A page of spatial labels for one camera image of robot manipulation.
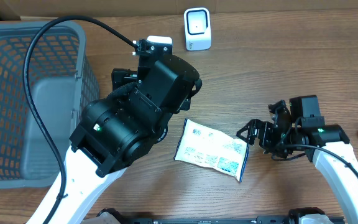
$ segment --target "plastic basket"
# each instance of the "plastic basket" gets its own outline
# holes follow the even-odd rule
[[[28,110],[22,86],[24,55],[43,25],[0,24],[0,189],[45,187],[58,174],[56,158]],[[44,34],[30,61],[35,105],[63,159],[81,110],[99,98],[85,43],[83,29],[64,22]]]

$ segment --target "cardboard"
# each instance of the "cardboard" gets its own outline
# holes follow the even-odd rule
[[[191,7],[210,13],[355,9],[358,0],[0,0],[0,17],[158,16],[183,14]]]

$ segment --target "tabletop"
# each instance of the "tabletop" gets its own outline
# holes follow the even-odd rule
[[[343,212],[324,177],[306,158],[276,162],[250,148],[242,183],[212,169],[173,160],[185,118],[234,137],[250,119],[270,120],[267,105],[317,95],[326,124],[339,124],[358,160],[358,9],[212,14],[212,47],[185,48],[183,16],[100,18],[131,40],[173,39],[173,54],[203,80],[191,110],[175,114],[168,136],[98,199],[103,208],[152,218],[245,218],[283,215],[297,207]],[[86,55],[100,83],[111,91],[114,68],[137,68],[130,46],[100,27],[78,22]],[[0,190],[0,223],[24,223],[48,188]]]

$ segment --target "wooden table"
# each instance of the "wooden table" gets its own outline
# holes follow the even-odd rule
[[[191,110],[173,116],[167,138],[128,168],[87,217],[109,207],[155,218],[256,217],[296,207],[342,215],[323,176],[305,158],[275,162],[252,147],[240,184],[214,170],[175,162],[173,155],[185,118],[234,137],[252,118],[269,120],[269,103],[315,94],[326,123],[343,127],[358,159],[358,10],[214,14],[212,47],[200,52],[185,50],[183,16],[101,20],[131,40],[172,37],[174,54],[199,71],[203,87]],[[136,69],[137,57],[105,30],[79,24],[104,97],[111,91],[111,70]],[[26,222],[47,190],[0,190],[0,223]]]

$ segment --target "white device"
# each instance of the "white device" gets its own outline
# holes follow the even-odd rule
[[[185,36],[187,50],[206,50],[211,47],[211,20],[209,11],[204,7],[187,9],[185,18]]]
[[[350,144],[329,142],[323,148],[341,156],[358,171],[358,162]],[[358,180],[353,172],[336,158],[325,152],[315,150],[313,164],[322,173],[332,188],[334,195],[345,214],[347,222],[358,223]],[[67,186],[65,194],[50,223],[80,223],[95,201],[106,188],[125,172],[125,169],[100,178],[96,175],[96,165],[81,150],[67,150],[65,167]],[[27,223],[40,223],[45,220],[56,200],[60,187],[60,174],[42,200],[38,209]],[[303,224],[314,223],[320,216],[308,216]]]

